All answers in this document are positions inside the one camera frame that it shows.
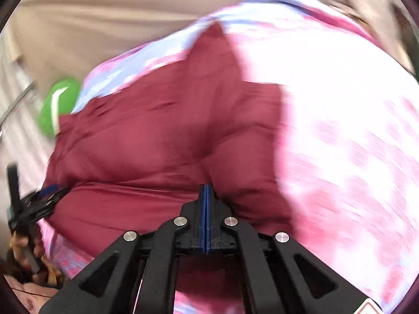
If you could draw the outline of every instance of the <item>tie-dye fabric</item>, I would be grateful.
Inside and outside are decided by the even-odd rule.
[[[74,112],[181,60],[214,19],[244,79],[287,86],[275,171],[296,238],[390,313],[419,272],[419,88],[350,19],[316,0],[244,0],[98,66]],[[47,253],[69,276],[91,260],[42,227]],[[208,308],[176,295],[175,313],[242,313]]]

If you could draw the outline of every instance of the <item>silver screw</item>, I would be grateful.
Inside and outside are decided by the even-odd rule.
[[[278,242],[285,243],[285,242],[288,242],[290,240],[290,235],[288,235],[287,233],[284,233],[284,232],[279,232],[278,234],[275,235],[275,239]]]
[[[188,223],[188,220],[184,217],[176,217],[173,221],[177,226],[184,226],[186,223]]]
[[[237,220],[236,217],[227,217],[224,220],[224,224],[227,225],[227,226],[235,226],[235,225],[237,225],[237,223],[238,223],[238,220]]]
[[[126,232],[124,234],[124,240],[127,242],[131,242],[134,241],[137,238],[137,233],[136,232]]]

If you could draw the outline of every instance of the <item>green balloon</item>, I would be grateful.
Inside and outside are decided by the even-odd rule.
[[[58,116],[73,111],[80,90],[80,81],[73,78],[64,79],[51,87],[38,117],[39,128],[45,135],[52,137],[59,132]]]

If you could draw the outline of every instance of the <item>sticker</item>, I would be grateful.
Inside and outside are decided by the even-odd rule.
[[[354,314],[384,314],[378,305],[370,298],[355,311]]]

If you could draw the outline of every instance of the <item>maroon garment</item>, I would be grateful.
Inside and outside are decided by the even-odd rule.
[[[213,24],[185,60],[60,118],[45,184],[72,189],[49,221],[96,256],[126,230],[156,230],[213,183],[257,230],[292,232],[273,169],[279,108],[278,85],[242,81]]]

